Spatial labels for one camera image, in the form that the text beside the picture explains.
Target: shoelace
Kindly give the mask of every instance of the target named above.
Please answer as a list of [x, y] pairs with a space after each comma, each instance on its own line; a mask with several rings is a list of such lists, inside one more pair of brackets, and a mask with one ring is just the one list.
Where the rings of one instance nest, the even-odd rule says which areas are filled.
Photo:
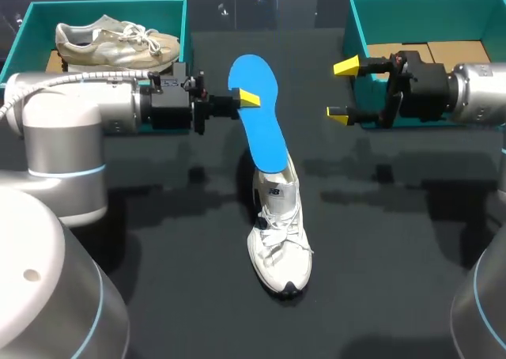
[[149, 37], [150, 33], [158, 32], [156, 29], [146, 30], [143, 25], [136, 25], [130, 21], [124, 21], [128, 23], [123, 33], [119, 37], [119, 41], [135, 41], [137, 44], [147, 43], [149, 47], [149, 53], [151, 55], [159, 55], [161, 51], [161, 45], [152, 37]]
[[300, 205], [297, 204], [295, 211], [290, 217], [281, 219], [279, 216], [270, 213], [265, 206], [262, 208], [262, 211], [259, 213], [259, 217], [262, 217], [269, 225], [268, 229], [262, 230], [260, 233], [262, 243], [266, 248], [266, 252], [262, 255], [263, 259], [271, 256], [274, 249], [286, 241], [297, 244], [304, 250], [310, 251], [314, 254], [313, 250], [302, 243], [299, 239], [299, 226], [297, 223], [294, 223], [295, 218], [299, 215], [299, 211]]

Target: teal box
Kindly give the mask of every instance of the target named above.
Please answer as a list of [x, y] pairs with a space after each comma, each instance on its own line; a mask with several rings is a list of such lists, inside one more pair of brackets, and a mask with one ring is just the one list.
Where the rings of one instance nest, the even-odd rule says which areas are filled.
[[89, 25], [104, 14], [178, 36], [179, 60], [187, 62], [191, 70], [193, 52], [187, 0], [32, 2], [0, 73], [0, 84], [15, 73], [46, 70], [51, 50], [55, 49], [58, 23]]
[[[506, 61], [506, 0], [349, 0], [345, 58], [370, 57], [368, 45], [480, 40], [491, 62]], [[375, 74], [353, 84], [357, 107], [384, 108], [387, 80]], [[394, 127], [456, 126], [398, 117]], [[364, 128], [375, 128], [368, 123]]]

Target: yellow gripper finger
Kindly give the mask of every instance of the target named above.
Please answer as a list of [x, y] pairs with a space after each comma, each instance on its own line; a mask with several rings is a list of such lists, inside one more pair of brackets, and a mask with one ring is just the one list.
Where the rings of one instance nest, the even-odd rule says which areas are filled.
[[340, 124], [349, 126], [349, 115], [346, 113], [345, 108], [327, 108], [327, 116]]
[[240, 106], [242, 108], [259, 108], [260, 97], [246, 90], [239, 89]]
[[334, 65], [334, 76], [354, 76], [358, 75], [358, 68], [360, 63], [358, 62], [358, 55], [347, 59], [345, 61], [338, 62]]

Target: new balance logo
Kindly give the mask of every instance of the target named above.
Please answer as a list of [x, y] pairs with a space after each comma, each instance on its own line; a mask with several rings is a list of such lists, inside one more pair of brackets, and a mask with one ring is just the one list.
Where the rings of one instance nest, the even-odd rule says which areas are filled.
[[283, 191], [281, 189], [276, 189], [275, 187], [272, 187], [271, 189], [269, 189], [269, 196], [275, 198], [283, 198]]

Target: blue insole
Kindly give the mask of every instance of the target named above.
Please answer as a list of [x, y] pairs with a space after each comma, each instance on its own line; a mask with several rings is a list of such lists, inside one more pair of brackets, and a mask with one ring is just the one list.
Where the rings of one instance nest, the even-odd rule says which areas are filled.
[[228, 75], [228, 89], [233, 88], [260, 97], [259, 108], [239, 110], [256, 167], [264, 173], [283, 171], [288, 165], [288, 152], [276, 119], [278, 83], [269, 64], [257, 55], [240, 56]]

